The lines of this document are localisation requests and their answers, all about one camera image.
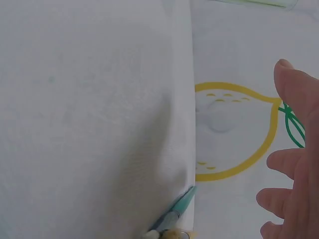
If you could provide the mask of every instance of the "green object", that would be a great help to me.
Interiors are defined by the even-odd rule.
[[[305,134],[302,131],[302,129],[299,127],[299,126],[301,126],[303,128],[303,130],[305,130],[305,127],[303,126],[303,124],[293,114],[293,110],[286,103],[284,103],[284,108],[279,107],[278,110],[285,113],[285,125],[286,125],[286,130],[287,130],[287,133],[288,133],[290,139],[299,148],[304,148],[304,146],[300,142],[298,142],[298,140],[296,140],[296,138],[291,133],[290,126],[289,126],[289,121],[295,126],[295,128],[297,129],[297,131],[299,132],[300,136],[303,138],[303,140],[305,142]]]
[[[149,231],[156,230],[158,232],[162,232],[173,228],[178,219],[188,208],[192,198],[194,197],[196,188],[196,186],[191,186],[185,193],[179,196],[174,201],[173,205],[170,206],[170,208],[153,224]]]
[[[282,9],[292,9],[298,0],[215,0],[244,5],[274,6]]]

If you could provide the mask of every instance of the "finger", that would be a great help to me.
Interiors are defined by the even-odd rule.
[[[294,179],[296,165],[304,154],[304,148],[278,150],[268,156],[267,166]]]
[[[311,192],[319,195],[319,107],[308,116],[305,127],[309,184]]]
[[[291,192],[286,188],[264,188],[257,194],[256,200],[261,207],[284,219]]]
[[[305,124],[306,118],[319,106],[319,81],[293,69],[287,60],[279,60],[274,69],[275,86],[279,96]]]
[[[282,227],[282,225],[267,222],[260,228],[260,234],[263,236],[263,239],[279,239]]]

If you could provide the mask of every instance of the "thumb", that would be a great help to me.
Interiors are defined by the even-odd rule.
[[[280,98],[305,125],[310,112],[319,105],[319,81],[305,72],[295,70],[284,59],[275,65],[274,80]]]

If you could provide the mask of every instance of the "white cloth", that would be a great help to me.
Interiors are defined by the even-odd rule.
[[[188,1],[2,1],[0,36],[1,239],[134,238],[194,183]]]

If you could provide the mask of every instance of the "fingernail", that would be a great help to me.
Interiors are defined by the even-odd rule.
[[[278,64],[289,69],[294,69],[293,65],[286,59],[280,59]]]

